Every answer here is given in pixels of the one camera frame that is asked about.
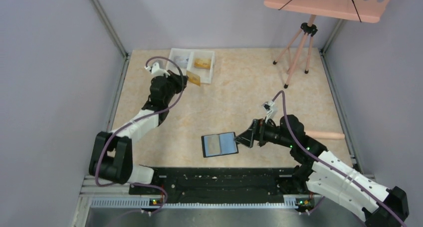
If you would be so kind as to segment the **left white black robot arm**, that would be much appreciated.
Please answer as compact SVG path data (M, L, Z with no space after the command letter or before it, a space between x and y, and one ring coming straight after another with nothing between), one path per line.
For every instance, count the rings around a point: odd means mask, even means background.
M169 113L169 103L187 86L188 77L171 71L153 77L150 94L136 116L111 132L96 135L89 174L111 183L150 184L154 170L133 162L133 146L160 126Z

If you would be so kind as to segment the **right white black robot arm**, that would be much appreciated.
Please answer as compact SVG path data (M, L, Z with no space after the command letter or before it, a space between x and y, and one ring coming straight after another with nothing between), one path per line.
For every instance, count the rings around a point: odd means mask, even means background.
M407 194L399 187L389 189L343 163L325 145L308 136L294 115L273 121L254 119L236 136L238 144L253 147L272 143L290 148L299 163L292 179L299 192L320 194L358 217L368 227L403 227L409 216Z

